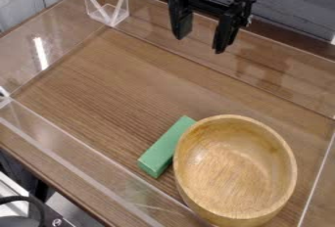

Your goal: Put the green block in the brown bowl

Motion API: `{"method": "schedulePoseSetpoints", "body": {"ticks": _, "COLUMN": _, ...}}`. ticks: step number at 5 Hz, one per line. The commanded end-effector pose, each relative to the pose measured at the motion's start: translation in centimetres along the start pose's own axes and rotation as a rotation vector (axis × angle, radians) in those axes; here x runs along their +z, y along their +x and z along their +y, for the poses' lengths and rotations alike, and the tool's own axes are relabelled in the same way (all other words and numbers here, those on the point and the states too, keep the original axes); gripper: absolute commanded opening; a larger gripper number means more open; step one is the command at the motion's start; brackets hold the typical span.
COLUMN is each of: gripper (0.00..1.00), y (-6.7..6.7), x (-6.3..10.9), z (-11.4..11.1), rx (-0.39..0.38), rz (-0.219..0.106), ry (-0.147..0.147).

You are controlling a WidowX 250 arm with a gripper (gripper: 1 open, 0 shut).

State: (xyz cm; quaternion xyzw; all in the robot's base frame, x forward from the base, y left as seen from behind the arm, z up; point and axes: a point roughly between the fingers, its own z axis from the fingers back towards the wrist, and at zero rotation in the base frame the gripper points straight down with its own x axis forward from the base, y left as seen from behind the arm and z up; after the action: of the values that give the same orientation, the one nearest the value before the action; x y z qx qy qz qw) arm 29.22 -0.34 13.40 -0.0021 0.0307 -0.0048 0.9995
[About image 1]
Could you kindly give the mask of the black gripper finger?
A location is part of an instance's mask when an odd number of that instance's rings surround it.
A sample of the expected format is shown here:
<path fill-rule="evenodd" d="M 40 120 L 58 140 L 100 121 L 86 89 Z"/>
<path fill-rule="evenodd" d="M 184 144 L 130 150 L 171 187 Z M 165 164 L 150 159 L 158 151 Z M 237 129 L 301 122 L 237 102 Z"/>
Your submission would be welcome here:
<path fill-rule="evenodd" d="M 218 20 L 214 31 L 212 48 L 216 54 L 221 54 L 233 43 L 238 31 L 238 18 L 232 13 L 225 13 Z"/>
<path fill-rule="evenodd" d="M 171 31 L 178 40 L 193 30 L 193 9 L 189 0 L 167 0 Z"/>

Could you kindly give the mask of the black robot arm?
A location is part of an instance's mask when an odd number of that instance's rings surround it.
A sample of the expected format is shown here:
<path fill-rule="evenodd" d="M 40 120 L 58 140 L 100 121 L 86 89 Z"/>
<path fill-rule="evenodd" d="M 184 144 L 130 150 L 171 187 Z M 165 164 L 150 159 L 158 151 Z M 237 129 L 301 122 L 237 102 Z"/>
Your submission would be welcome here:
<path fill-rule="evenodd" d="M 171 31 L 178 40 L 193 31 L 194 12 L 218 20 L 212 49 L 221 54 L 234 42 L 238 30 L 252 23 L 252 5 L 256 0 L 167 0 Z"/>

